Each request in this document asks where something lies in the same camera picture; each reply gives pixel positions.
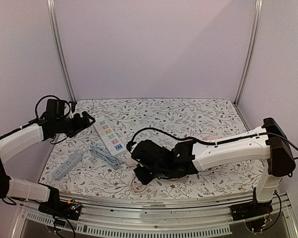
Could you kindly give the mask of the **pink round plug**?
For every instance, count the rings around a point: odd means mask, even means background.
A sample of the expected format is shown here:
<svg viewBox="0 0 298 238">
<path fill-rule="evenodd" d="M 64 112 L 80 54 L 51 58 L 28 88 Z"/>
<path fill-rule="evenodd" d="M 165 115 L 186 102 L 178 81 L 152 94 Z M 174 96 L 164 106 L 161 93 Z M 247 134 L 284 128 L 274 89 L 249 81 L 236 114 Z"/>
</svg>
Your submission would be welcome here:
<svg viewBox="0 0 298 238">
<path fill-rule="evenodd" d="M 136 165 L 136 162 L 132 158 L 128 158 L 125 161 L 125 165 L 128 167 L 133 167 Z"/>
</svg>

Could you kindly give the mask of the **white power strip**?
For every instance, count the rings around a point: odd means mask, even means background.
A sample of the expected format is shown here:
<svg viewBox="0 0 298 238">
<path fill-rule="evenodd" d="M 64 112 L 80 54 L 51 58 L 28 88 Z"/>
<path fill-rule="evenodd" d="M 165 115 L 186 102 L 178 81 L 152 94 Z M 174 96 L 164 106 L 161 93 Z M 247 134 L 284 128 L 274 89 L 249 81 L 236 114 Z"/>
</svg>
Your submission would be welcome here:
<svg viewBox="0 0 298 238">
<path fill-rule="evenodd" d="M 128 152 L 124 143 L 120 140 L 109 123 L 109 120 L 104 116 L 96 119 L 94 128 L 111 155 L 121 156 Z"/>
</svg>

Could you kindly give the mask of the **pink cube socket adapter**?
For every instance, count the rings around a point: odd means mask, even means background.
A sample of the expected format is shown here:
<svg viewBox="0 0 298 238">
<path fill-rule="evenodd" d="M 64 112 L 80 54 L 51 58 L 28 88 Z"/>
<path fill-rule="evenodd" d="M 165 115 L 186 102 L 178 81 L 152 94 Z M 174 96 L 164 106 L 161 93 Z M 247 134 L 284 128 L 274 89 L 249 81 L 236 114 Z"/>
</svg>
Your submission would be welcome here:
<svg viewBox="0 0 298 238">
<path fill-rule="evenodd" d="M 221 137 L 218 137 L 218 136 L 209 136 L 209 137 L 202 137 L 201 140 L 211 142 L 211 141 L 218 141 L 220 139 Z"/>
</svg>

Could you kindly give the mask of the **grey-blue power strip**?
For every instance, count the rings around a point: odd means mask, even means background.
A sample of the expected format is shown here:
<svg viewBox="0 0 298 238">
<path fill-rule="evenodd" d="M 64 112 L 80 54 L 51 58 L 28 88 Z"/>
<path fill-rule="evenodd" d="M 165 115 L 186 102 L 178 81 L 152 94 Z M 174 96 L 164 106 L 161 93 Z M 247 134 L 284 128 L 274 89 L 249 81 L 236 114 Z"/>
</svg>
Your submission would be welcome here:
<svg viewBox="0 0 298 238">
<path fill-rule="evenodd" d="M 70 172 L 80 161 L 82 155 L 80 153 L 74 153 L 70 155 L 53 173 L 52 177 L 57 181 L 60 181 L 68 172 Z"/>
</svg>

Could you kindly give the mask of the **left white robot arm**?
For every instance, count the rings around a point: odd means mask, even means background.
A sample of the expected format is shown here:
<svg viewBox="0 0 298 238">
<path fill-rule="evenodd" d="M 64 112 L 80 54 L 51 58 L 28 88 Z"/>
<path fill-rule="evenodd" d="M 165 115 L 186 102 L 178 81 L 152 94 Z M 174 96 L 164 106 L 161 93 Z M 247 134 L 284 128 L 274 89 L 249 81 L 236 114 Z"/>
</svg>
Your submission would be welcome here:
<svg viewBox="0 0 298 238">
<path fill-rule="evenodd" d="M 92 126 L 96 120 L 89 113 L 75 112 L 73 101 L 62 100 L 54 95 L 43 97 L 47 101 L 45 111 L 27 124 L 0 136 L 0 199 L 12 198 L 43 203 L 53 215 L 60 215 L 64 205 L 56 188 L 9 176 L 5 164 L 25 149 L 54 139 L 58 134 L 73 138 Z"/>
</svg>

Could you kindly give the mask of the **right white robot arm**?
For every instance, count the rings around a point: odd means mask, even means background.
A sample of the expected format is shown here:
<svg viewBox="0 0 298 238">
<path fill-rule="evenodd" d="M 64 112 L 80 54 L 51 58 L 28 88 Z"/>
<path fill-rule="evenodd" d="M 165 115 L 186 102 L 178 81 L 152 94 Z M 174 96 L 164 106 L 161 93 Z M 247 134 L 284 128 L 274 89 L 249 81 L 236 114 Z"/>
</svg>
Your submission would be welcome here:
<svg viewBox="0 0 298 238">
<path fill-rule="evenodd" d="M 247 204 L 251 216 L 265 210 L 282 178 L 295 170 L 293 148 L 273 118 L 264 119 L 262 126 L 251 131 L 221 140 L 178 138 L 171 150 L 151 140 L 136 143 L 132 138 L 127 143 L 131 158 L 138 162 L 135 175 L 143 185 L 154 179 L 179 179 L 224 164 L 263 160 L 265 170 L 254 189 L 253 201 Z"/>
</svg>

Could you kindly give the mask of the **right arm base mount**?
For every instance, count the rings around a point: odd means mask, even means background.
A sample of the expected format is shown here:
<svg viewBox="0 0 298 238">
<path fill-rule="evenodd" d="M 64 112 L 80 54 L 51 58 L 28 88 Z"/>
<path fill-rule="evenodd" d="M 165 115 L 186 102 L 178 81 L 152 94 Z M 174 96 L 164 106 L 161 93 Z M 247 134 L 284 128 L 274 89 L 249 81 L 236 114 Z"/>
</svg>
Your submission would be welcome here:
<svg viewBox="0 0 298 238">
<path fill-rule="evenodd" d="M 272 200 L 268 202 L 259 202 L 257 200 L 256 188 L 254 188 L 253 190 L 251 201 L 231 205 L 229 208 L 233 221 L 240 221 L 257 216 L 262 216 L 268 212 L 273 211 Z"/>
</svg>

